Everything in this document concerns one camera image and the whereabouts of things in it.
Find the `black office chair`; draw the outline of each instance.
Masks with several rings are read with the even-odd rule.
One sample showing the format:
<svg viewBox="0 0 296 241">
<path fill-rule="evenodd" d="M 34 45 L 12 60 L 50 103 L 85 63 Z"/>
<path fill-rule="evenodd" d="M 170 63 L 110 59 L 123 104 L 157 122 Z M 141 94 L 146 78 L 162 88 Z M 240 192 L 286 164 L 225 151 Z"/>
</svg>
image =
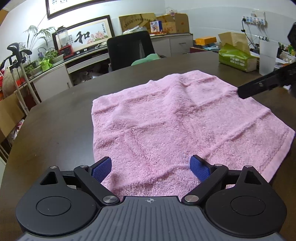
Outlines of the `black office chair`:
<svg viewBox="0 0 296 241">
<path fill-rule="evenodd" d="M 112 70 L 122 69 L 155 53 L 147 31 L 123 34 L 107 40 Z"/>
</svg>

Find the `tabletop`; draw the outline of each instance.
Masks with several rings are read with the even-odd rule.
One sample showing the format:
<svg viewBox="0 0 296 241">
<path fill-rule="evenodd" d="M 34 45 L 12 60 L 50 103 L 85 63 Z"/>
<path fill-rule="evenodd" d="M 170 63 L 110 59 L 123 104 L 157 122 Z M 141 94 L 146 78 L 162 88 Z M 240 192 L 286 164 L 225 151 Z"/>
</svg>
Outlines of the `tabletop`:
<svg viewBox="0 0 296 241">
<path fill-rule="evenodd" d="M 73 170 L 92 165 L 92 101 L 102 95 L 158 80 L 168 74 L 200 70 L 239 86 L 258 78 L 257 71 L 245 73 L 219 64 L 218 54 L 200 52 L 163 58 L 120 69 L 77 85 L 35 106 L 13 144 L 0 190 L 0 240 L 21 235 L 15 207 L 33 182 L 49 167 Z M 276 88 L 254 97 L 296 130 L 296 99 Z M 288 215 L 281 230 L 287 240 L 296 237 L 296 142 L 280 166 L 273 187 L 287 205 Z"/>
</svg>

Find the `towel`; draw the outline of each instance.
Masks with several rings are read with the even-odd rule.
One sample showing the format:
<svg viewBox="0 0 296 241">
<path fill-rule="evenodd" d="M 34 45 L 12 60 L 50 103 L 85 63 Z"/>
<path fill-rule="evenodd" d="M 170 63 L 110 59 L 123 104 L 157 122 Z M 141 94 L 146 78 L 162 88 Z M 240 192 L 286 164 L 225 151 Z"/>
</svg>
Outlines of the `towel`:
<svg viewBox="0 0 296 241">
<path fill-rule="evenodd" d="M 102 184 L 121 199 L 181 199 L 200 183 L 189 167 L 193 154 L 229 169 L 252 165 L 269 182 L 295 135 L 270 109 L 200 71 L 101 96 L 91 114 L 95 161 L 112 159 Z"/>
</svg>

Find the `framed calligraphy artwork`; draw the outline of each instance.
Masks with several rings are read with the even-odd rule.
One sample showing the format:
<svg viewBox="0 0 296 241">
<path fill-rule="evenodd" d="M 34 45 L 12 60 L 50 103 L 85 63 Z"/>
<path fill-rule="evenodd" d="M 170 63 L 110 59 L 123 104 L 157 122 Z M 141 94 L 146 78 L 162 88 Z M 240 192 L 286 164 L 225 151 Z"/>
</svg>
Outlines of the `framed calligraphy artwork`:
<svg viewBox="0 0 296 241">
<path fill-rule="evenodd" d="M 115 36 L 109 15 L 87 20 L 66 29 L 68 30 L 69 43 L 75 53 L 89 50 Z M 57 33 L 53 33 L 52 38 L 55 49 L 59 50 L 61 45 Z"/>
<path fill-rule="evenodd" d="M 45 0 L 47 18 L 51 19 L 63 13 L 109 0 Z"/>
</svg>

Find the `blue gripper pad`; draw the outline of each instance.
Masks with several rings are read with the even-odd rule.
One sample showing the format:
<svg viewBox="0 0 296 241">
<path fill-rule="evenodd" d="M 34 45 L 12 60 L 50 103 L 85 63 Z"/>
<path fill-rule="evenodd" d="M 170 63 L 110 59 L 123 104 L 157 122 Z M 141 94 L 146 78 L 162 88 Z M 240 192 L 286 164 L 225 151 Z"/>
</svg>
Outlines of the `blue gripper pad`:
<svg viewBox="0 0 296 241">
<path fill-rule="evenodd" d="M 108 159 L 104 160 L 102 163 L 100 163 L 98 166 L 92 169 L 91 176 L 94 177 L 99 183 L 101 183 L 111 172 L 111 169 L 112 161 L 109 157 Z"/>
<path fill-rule="evenodd" d="M 201 182 L 211 175 L 210 169 L 194 156 L 190 158 L 190 170 Z"/>
</svg>

